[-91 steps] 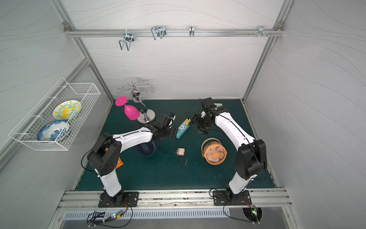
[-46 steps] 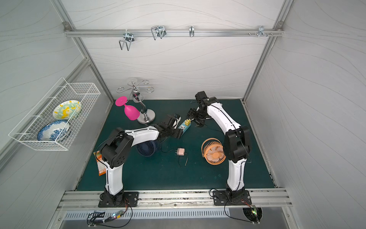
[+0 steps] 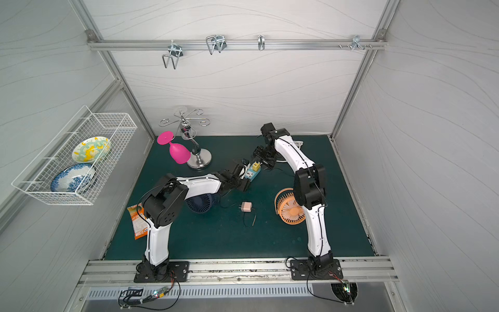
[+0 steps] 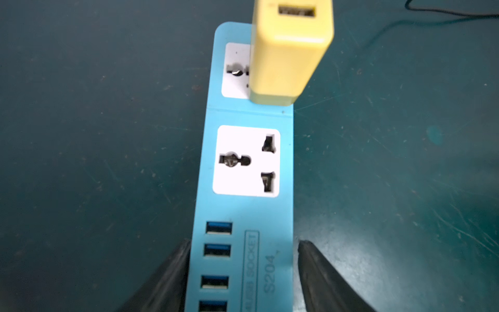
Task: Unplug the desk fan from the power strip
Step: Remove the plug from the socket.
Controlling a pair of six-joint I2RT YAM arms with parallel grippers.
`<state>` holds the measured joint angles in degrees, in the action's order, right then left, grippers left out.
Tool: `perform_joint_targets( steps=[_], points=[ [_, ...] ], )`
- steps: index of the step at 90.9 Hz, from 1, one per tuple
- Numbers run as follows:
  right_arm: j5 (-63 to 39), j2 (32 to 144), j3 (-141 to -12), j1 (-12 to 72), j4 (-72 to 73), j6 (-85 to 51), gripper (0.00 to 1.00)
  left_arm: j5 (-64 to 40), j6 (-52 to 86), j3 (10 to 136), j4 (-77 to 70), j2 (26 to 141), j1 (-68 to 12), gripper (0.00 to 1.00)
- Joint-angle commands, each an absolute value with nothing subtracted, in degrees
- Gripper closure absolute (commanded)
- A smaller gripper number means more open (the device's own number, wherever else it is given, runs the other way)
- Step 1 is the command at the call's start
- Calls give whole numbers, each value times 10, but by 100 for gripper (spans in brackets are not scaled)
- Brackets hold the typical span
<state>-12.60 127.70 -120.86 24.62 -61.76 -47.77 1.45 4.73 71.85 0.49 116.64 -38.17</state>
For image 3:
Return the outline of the yellow USB plug adapter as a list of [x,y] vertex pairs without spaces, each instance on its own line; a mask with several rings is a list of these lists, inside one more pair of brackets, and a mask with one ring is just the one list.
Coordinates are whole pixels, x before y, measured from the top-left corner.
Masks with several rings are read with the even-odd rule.
[[252,170],[254,172],[258,172],[261,169],[261,163],[260,162],[254,162],[252,165]]

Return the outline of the light blue power strip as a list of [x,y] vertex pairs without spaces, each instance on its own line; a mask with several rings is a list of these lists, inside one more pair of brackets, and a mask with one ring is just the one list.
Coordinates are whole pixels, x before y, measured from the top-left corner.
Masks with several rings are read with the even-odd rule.
[[244,178],[249,179],[250,181],[253,181],[256,176],[260,173],[261,167],[258,167],[256,170],[253,168],[253,166],[248,167],[244,174]]

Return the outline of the pink USB plug adapter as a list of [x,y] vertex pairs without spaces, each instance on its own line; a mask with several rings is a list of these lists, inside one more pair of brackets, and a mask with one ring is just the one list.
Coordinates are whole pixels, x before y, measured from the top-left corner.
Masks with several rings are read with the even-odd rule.
[[240,210],[243,213],[251,213],[252,210],[253,210],[253,204],[252,204],[252,202],[246,202],[246,201],[244,201],[243,203],[241,203]]

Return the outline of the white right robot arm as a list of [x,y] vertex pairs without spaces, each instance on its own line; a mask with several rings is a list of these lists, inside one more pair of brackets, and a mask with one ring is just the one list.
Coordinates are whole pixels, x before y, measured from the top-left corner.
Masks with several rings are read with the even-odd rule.
[[257,147],[253,155],[270,170],[275,167],[277,156],[280,155],[294,173],[294,197],[305,213],[308,275],[318,280],[343,279],[343,270],[339,260],[334,258],[327,239],[324,217],[327,207],[325,167],[310,160],[297,147],[286,129],[276,129],[272,123],[266,123],[261,128],[261,135],[266,146]]

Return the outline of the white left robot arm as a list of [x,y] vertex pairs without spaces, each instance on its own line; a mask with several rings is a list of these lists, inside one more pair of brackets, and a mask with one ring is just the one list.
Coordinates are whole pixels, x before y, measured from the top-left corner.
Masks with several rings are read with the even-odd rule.
[[163,176],[139,201],[148,226],[147,245],[142,261],[136,266],[135,283],[185,282],[190,263],[172,261],[168,249],[170,230],[184,206],[205,213],[218,204],[223,195],[244,188],[246,166],[191,178],[173,174]]

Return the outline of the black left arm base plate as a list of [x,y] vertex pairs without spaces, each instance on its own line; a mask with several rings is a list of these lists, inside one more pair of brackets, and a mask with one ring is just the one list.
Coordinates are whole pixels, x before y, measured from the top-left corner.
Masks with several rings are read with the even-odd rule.
[[136,266],[135,283],[185,282],[189,273],[188,261],[165,261],[154,266],[147,260]]

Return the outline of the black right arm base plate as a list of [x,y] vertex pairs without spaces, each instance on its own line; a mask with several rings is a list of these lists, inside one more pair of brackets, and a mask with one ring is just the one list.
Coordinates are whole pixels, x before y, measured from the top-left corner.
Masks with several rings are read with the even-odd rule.
[[296,259],[289,257],[285,265],[291,272],[294,281],[305,280],[343,280],[343,269],[338,259],[327,259],[323,262],[309,257]]

